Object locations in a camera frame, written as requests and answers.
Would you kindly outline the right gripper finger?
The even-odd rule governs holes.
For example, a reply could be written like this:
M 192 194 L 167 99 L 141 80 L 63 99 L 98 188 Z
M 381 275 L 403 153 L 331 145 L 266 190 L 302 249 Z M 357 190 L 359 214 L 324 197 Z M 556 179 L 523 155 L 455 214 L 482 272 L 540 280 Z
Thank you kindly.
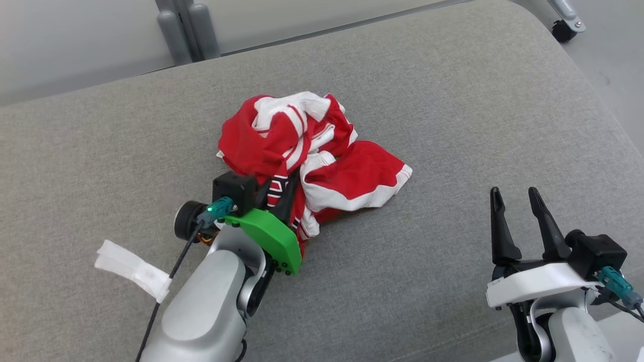
M 541 259 L 545 261 L 566 261 L 571 254 L 571 249 L 565 244 L 565 238 L 538 192 L 538 188 L 530 187 L 528 196 L 531 210 L 538 220 L 541 232 L 544 248 Z
M 505 204 L 497 187 L 490 190 L 492 261 L 496 266 L 509 265 L 522 259 L 514 244 L 505 218 Z

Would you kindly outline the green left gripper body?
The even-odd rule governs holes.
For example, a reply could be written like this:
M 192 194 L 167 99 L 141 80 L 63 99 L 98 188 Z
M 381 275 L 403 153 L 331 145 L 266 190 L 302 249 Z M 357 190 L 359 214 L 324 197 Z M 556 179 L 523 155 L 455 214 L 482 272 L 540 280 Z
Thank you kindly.
M 188 201 L 177 211 L 174 220 L 175 236 L 209 245 L 209 253 L 230 250 L 262 277 L 269 266 L 288 275 L 296 275 L 302 256 L 296 234 L 268 211 L 252 209 L 239 217 L 232 214 L 209 228 L 197 224 L 196 217 L 207 204 Z

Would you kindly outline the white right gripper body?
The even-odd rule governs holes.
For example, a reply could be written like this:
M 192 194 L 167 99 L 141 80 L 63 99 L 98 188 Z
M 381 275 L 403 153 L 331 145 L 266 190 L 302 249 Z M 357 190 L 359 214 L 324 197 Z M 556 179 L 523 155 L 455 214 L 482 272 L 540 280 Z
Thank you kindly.
M 580 277 L 566 262 L 534 261 L 496 266 L 486 289 L 491 308 L 531 302 L 538 308 L 578 307 L 586 310 L 600 282 Z

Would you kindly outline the red white jersey top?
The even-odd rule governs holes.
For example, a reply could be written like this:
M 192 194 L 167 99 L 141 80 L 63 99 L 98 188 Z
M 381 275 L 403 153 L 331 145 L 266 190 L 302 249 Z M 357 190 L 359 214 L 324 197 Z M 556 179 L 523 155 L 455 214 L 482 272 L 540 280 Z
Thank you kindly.
M 268 184 L 271 209 L 286 190 L 288 177 L 310 154 L 326 151 L 338 156 L 356 139 L 345 108 L 331 94 L 257 96 L 224 122 L 218 156 L 232 171 Z

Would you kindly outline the red white shorts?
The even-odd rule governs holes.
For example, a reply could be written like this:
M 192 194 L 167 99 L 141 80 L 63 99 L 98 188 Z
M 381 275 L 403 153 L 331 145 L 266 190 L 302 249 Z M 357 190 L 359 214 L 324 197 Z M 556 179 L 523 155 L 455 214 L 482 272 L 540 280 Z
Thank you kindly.
M 345 213 L 384 206 L 413 170 L 378 144 L 357 140 L 338 158 L 328 151 L 310 154 L 299 174 L 302 192 L 293 211 L 297 240 L 304 244 Z

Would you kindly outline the white tape tag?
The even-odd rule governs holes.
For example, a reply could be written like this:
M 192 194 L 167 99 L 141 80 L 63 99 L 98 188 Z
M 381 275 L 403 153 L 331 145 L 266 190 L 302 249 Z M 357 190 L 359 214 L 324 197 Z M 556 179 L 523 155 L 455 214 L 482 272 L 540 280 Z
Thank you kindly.
M 165 300 L 172 282 L 168 273 L 110 240 L 104 240 L 103 245 L 97 250 L 97 254 L 95 268 L 134 282 L 154 297 L 157 303 L 162 303 Z

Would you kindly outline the black caster wheel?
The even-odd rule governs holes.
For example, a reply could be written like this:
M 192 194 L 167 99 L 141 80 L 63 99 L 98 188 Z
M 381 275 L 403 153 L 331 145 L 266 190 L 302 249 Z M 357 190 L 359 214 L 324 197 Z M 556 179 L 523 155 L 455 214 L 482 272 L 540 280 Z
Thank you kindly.
M 577 36 L 577 32 L 571 30 L 570 27 L 568 27 L 568 24 L 561 19 L 553 23 L 550 32 L 552 36 L 562 44 L 568 43 Z

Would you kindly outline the grey stand leg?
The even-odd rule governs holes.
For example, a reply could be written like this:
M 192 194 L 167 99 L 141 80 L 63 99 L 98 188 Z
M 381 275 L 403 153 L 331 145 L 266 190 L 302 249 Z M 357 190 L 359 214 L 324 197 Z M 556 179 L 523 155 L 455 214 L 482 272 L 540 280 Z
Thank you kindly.
M 581 33 L 586 30 L 585 23 L 579 18 L 570 0 L 547 0 L 547 2 L 573 32 Z

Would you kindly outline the grey partition post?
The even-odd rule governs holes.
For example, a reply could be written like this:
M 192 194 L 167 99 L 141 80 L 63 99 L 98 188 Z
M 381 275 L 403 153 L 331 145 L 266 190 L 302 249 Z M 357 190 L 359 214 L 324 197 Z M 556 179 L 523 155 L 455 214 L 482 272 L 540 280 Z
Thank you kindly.
M 159 28 L 175 66 L 221 57 L 206 0 L 154 0 Z

